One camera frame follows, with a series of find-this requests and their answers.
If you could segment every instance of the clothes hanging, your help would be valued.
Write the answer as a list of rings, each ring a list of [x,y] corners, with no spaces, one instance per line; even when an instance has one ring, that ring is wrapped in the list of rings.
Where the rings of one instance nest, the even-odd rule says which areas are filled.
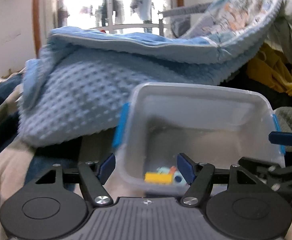
[[[247,63],[246,73],[249,78],[292,97],[292,72],[283,62],[287,62],[284,55],[264,43],[259,53]]]
[[[64,0],[57,0],[57,28],[67,26],[67,18],[69,16]]]
[[[115,24],[123,24],[124,23],[124,5],[123,2],[120,0],[112,0],[113,3],[113,11],[115,11]],[[98,13],[101,14],[101,21],[102,21],[102,27],[106,26],[106,22],[108,21],[107,17],[107,0],[103,0],[102,6],[99,8]]]
[[[130,4],[131,14],[137,13],[138,17],[144,24],[150,24],[151,21],[151,8],[154,3],[151,0],[132,0]],[[144,28],[145,33],[152,33],[152,28]]]

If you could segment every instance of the plastic container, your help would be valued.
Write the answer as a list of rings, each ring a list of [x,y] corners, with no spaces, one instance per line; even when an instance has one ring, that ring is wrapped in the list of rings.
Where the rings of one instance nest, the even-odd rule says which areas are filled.
[[[268,141],[278,125],[259,93],[216,86],[146,83],[124,105],[114,146],[121,178],[133,188],[165,195],[184,194],[188,185],[144,182],[146,172],[176,166],[184,152],[195,162],[229,169],[243,157],[285,166],[281,147]],[[215,187],[214,193],[225,187]]]

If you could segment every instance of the yellow toy block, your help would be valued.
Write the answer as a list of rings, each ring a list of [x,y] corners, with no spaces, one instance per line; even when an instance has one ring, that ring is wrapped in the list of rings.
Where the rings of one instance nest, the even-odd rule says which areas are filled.
[[[146,172],[145,182],[156,183],[156,184],[172,184],[173,175],[172,174],[159,174],[156,172]]]

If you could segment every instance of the metal screw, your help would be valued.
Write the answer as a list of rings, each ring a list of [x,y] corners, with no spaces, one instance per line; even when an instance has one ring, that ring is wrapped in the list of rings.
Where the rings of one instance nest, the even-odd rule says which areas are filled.
[[[273,186],[271,186],[271,189],[274,190],[274,191],[278,191],[281,187],[281,184],[279,183],[275,183],[273,184]]]
[[[275,166],[270,166],[270,167],[268,168],[268,171],[272,172],[272,171],[275,171],[275,169],[276,169]]]
[[[196,205],[198,203],[198,199],[195,197],[186,197],[183,199],[183,203],[189,206]]]
[[[94,201],[99,205],[105,205],[110,202],[110,198],[107,196],[98,196]]]
[[[153,202],[151,200],[147,199],[147,200],[144,200],[143,203],[145,205],[149,205],[149,204],[152,204]]]

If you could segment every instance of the window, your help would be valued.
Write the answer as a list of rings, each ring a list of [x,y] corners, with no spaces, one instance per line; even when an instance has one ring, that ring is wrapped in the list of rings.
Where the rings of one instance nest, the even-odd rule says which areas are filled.
[[[171,0],[57,0],[56,6],[56,27],[159,34],[158,12],[170,9]]]

